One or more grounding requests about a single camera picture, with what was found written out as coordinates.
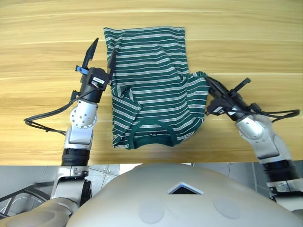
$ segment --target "tabletop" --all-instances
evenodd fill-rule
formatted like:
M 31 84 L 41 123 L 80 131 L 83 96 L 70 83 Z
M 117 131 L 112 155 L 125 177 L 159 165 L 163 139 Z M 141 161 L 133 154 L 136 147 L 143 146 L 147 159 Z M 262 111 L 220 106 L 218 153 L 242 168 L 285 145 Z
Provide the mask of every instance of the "tabletop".
M 2 0 L 0 1 L 0 164 L 59 165 L 64 137 L 28 127 L 23 119 L 65 105 L 79 90 L 85 51 L 99 37 L 90 67 L 106 68 L 104 27 L 183 26 L 190 72 L 205 71 L 233 88 L 246 77 L 244 100 L 265 111 L 302 109 L 301 0 Z M 71 108 L 39 120 L 66 130 Z M 302 114 L 274 123 L 303 159 Z M 112 148 L 110 89 L 103 94 L 91 164 L 256 161 L 226 116 L 207 116 L 175 147 Z

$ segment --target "metal frame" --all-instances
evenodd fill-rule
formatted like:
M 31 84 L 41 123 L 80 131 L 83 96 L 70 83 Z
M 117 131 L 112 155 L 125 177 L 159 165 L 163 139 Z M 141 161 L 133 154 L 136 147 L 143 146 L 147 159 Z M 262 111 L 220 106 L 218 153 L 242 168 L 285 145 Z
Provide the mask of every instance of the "metal frame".
M 27 194 L 30 194 L 32 196 L 35 196 L 43 202 L 46 202 L 46 201 L 50 200 L 51 197 L 50 197 L 49 194 L 46 194 L 45 192 L 43 192 L 41 190 L 38 190 L 36 188 L 37 187 L 47 187 L 47 186 L 52 186 L 52 185 L 53 185 L 53 182 L 34 183 L 34 184 L 32 184 L 32 185 L 30 185 L 26 188 L 23 188 L 19 191 L 13 192 L 13 193 L 11 193 L 7 196 L 4 196 L 4 197 L 0 198 L 0 202 L 3 202 L 5 200 L 10 199 L 9 202 L 7 203 L 5 209 L 4 209 L 4 213 L 0 213 L 0 216 L 2 218 L 9 217 L 8 213 L 9 213 L 11 205 L 13 204 L 13 201 L 15 200 L 15 197 L 19 194 L 22 194 L 22 193 L 27 193 Z

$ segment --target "gray floor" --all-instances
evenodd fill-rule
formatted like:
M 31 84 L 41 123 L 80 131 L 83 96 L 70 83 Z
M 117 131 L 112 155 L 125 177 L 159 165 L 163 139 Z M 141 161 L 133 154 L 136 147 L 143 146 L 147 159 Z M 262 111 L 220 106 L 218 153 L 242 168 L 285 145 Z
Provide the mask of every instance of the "gray floor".
M 294 162 L 299 173 L 303 175 L 303 161 Z M 269 197 L 270 193 L 266 186 L 266 176 L 263 174 L 259 163 L 194 163 L 200 166 L 224 174 L 258 193 Z M 121 173 L 130 170 L 135 165 L 92 165 L 90 166 L 88 180 L 92 181 L 92 192 L 95 195 L 102 187 Z M 20 190 L 34 182 L 53 181 L 57 166 L 0 166 L 0 197 Z M 44 192 L 50 194 L 51 187 L 44 188 Z M 40 203 L 32 198 L 24 198 L 16 201 L 9 215 L 31 210 Z M 0 203 L 0 210 L 6 206 L 6 202 Z

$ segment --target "white robot body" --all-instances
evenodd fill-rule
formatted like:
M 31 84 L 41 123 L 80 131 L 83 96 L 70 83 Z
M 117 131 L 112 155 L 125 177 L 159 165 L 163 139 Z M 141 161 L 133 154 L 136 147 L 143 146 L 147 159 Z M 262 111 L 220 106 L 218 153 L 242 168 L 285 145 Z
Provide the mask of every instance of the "white robot body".
M 83 226 L 301 227 L 302 221 L 222 174 L 163 163 L 138 166 L 108 183 L 67 225 Z

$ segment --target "screw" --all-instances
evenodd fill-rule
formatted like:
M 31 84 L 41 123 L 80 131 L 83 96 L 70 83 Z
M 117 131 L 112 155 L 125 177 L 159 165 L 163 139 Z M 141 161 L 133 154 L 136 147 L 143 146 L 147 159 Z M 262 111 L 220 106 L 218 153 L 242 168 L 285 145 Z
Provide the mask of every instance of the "screw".
M 283 192 L 283 191 L 285 191 L 285 184 L 283 184 L 283 183 L 278 184 L 276 190 L 277 190 L 278 192 Z

